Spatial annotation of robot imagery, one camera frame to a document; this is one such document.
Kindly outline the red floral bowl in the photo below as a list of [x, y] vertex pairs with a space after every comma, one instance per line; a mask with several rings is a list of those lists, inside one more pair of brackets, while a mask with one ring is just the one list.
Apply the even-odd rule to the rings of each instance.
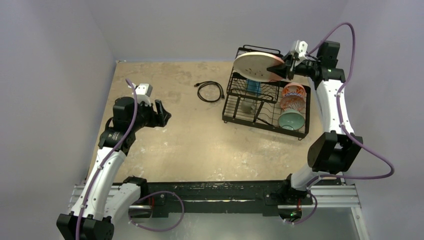
[[282, 89], [282, 96], [298, 96], [301, 98], [304, 98], [307, 95], [306, 89], [303, 85], [299, 83], [288, 83], [286, 86]]

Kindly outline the pink and cream plate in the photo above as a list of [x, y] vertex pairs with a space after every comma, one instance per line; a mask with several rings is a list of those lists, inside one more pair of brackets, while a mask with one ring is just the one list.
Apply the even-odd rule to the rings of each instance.
[[233, 62], [233, 69], [248, 80], [268, 83], [283, 80], [267, 68], [284, 64], [278, 56], [265, 52], [247, 52], [239, 55]]

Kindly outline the blue polka dot mug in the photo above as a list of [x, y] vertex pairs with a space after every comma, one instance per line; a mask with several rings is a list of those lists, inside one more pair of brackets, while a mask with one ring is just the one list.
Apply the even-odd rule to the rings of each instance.
[[247, 79], [246, 80], [246, 91], [249, 94], [252, 94], [258, 97], [262, 92], [261, 83], [255, 80]]

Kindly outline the red geometric pattern bowl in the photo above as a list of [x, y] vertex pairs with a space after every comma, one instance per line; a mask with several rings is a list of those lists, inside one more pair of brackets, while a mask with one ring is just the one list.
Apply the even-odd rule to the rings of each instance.
[[285, 95], [280, 101], [280, 107], [286, 111], [293, 109], [301, 112], [306, 107], [306, 102], [303, 97], [298, 95]]

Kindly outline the small grey mug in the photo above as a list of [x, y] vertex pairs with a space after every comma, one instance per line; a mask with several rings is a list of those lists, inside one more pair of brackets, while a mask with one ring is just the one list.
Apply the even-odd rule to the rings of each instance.
[[254, 114], [256, 112], [256, 101], [250, 98], [245, 98], [240, 104], [242, 112], [246, 114]]

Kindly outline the mint green bowl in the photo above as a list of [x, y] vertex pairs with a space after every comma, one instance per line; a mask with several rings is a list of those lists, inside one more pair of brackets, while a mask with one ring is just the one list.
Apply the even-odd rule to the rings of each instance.
[[291, 131], [300, 130], [305, 125], [305, 122], [306, 120], [302, 114], [292, 108], [283, 111], [281, 116], [278, 118], [279, 127]]

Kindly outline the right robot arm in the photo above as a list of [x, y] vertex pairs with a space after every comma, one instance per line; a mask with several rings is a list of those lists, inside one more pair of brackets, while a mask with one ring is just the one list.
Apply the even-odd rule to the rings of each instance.
[[316, 58], [307, 59], [308, 44], [297, 40], [283, 58], [284, 64], [267, 70], [283, 79], [295, 75], [312, 80], [322, 115], [323, 134], [311, 145], [307, 163], [301, 170], [290, 174], [280, 196], [288, 204], [307, 194], [308, 188], [322, 175], [346, 172], [361, 150], [363, 139], [354, 133], [349, 122], [344, 96], [345, 72], [337, 68], [340, 44], [324, 41]]

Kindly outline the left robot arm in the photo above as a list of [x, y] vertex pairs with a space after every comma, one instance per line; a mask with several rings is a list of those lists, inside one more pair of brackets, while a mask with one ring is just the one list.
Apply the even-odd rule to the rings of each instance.
[[135, 133], [143, 127], [165, 127], [171, 118], [160, 100], [149, 104], [146, 97], [138, 98], [115, 100], [86, 185], [70, 212], [57, 218], [56, 226], [65, 240], [110, 240], [116, 222], [130, 204], [148, 201], [147, 181], [139, 177], [128, 178], [118, 193], [110, 196], [115, 176], [136, 140]]

